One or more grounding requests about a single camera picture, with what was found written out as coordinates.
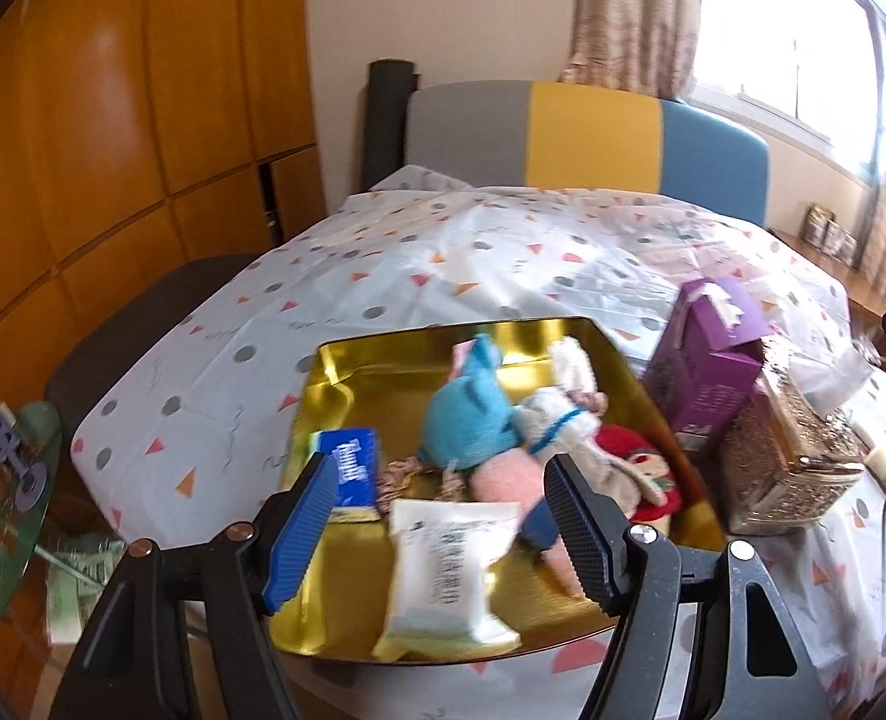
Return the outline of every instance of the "tablecloth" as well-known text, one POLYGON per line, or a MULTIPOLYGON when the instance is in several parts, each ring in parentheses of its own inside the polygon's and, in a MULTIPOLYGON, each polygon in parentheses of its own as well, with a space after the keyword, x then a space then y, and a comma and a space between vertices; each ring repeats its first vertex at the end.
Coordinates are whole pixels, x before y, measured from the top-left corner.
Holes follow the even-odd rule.
MULTIPOLYGON (((582 314, 641 371, 678 286, 722 274, 740 278, 773 331, 807 355, 833 360, 849 343, 842 286, 751 223, 654 194, 477 189, 403 167, 257 259, 173 328, 84 420, 72 460, 123 538, 150 536, 163 547, 206 541, 252 518, 278 488, 302 381, 321 343, 433 323, 582 314)), ((886 374, 876 372, 847 408, 886 443, 886 374)), ((753 540, 844 711, 871 696, 886 672, 882 501, 867 476, 820 525, 753 540)), ((523 680, 529 662, 500 661, 492 674, 505 682, 518 673, 519 689, 548 689, 523 680)), ((371 671, 358 690, 376 696, 379 710, 365 716, 420 716, 409 704, 410 713, 393 714, 380 687, 386 670, 371 671)), ((393 680, 404 672, 393 670, 393 680)), ((574 672, 582 688, 569 693, 573 716, 594 669, 574 672)), ((545 678, 556 679, 552 667, 545 678)), ((494 716, 485 701, 464 707, 442 682, 414 695, 425 701, 424 717, 494 716), (453 702, 458 712, 447 709, 453 702)))

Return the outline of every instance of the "yellow stripe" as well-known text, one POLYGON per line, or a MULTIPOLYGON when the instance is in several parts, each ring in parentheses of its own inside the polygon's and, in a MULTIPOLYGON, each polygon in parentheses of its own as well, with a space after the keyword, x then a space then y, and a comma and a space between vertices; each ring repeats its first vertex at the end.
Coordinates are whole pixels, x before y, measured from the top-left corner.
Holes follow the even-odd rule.
POLYGON ((527 186, 655 193, 661 170, 659 100, 595 86, 533 84, 527 186))

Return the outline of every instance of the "purple box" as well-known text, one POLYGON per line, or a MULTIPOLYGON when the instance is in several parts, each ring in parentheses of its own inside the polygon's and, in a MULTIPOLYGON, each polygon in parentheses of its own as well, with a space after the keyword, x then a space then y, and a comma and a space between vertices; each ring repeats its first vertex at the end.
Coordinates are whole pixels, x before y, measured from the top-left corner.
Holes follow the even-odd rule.
POLYGON ((762 344, 770 333, 761 306, 732 276, 701 278, 680 287, 676 305, 642 377, 650 397, 687 452, 715 439, 753 391, 762 370, 762 344), (727 326, 716 303, 699 296, 718 285, 732 306, 727 326))

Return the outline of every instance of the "black chair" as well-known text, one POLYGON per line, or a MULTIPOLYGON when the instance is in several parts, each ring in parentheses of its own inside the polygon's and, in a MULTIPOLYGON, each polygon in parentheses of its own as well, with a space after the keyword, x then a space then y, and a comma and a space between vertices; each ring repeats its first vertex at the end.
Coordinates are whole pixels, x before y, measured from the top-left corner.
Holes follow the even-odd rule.
POLYGON ((187 314, 242 271, 257 254, 195 260, 163 276, 67 355, 46 385, 65 445, 86 415, 140 357, 187 314))

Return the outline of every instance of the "chair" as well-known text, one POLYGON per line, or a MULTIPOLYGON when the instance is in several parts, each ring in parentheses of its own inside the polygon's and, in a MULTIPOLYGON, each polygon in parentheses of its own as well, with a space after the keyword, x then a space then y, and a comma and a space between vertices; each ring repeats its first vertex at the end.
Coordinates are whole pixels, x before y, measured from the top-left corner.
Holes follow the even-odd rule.
POLYGON ((103 322, 67 355, 46 385, 68 445, 86 415, 140 357, 256 254, 194 260, 163 276, 103 322))
POLYGON ((666 194, 764 223, 766 142, 727 119, 645 95, 550 82, 467 81, 411 94, 413 77, 410 63, 371 65, 367 181, 411 163, 476 186, 666 194), (408 99, 402 122, 401 99, 408 99))

